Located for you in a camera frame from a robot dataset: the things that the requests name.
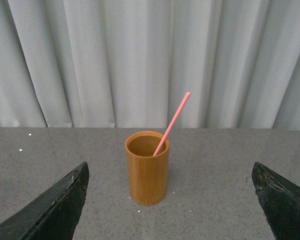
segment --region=table surface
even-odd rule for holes
[[[87,161],[74,240],[275,239],[251,172],[261,162],[300,186],[300,131],[176,128],[166,197],[141,206],[129,198],[125,140],[142,130],[0,128],[0,223]]]

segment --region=cup rim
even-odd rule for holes
[[[133,156],[136,156],[138,158],[143,158],[143,159],[151,159],[151,158],[156,158],[158,156],[161,156],[163,155],[166,151],[169,150],[169,147],[170,147],[170,142],[169,142],[169,139],[167,138],[165,141],[164,141],[164,144],[166,145],[166,148],[163,152],[155,155],[155,156],[139,156],[137,154],[134,154],[133,152],[131,152],[128,148],[128,142],[130,143],[132,140],[138,138],[138,137],[142,137],[142,136],[153,136],[153,137],[158,137],[160,139],[162,139],[162,137],[164,136],[162,133],[160,132],[157,132],[157,131],[138,131],[138,132],[135,132],[134,134],[130,135],[126,140],[125,140],[125,143],[124,143],[124,146],[125,146],[125,150],[128,151],[130,154],[132,154]]]

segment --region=wooden cup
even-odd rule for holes
[[[130,195],[144,206],[160,203],[168,184],[169,140],[153,156],[163,135],[155,131],[137,132],[125,141]]]

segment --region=speckled surface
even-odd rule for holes
[[[251,172],[258,161],[300,186],[300,131],[174,129],[166,198],[140,206],[129,199],[124,143],[141,130],[0,128],[0,222],[87,161],[74,240],[275,239]]]

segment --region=curtain fold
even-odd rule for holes
[[[0,127],[300,130],[300,0],[0,1]]]

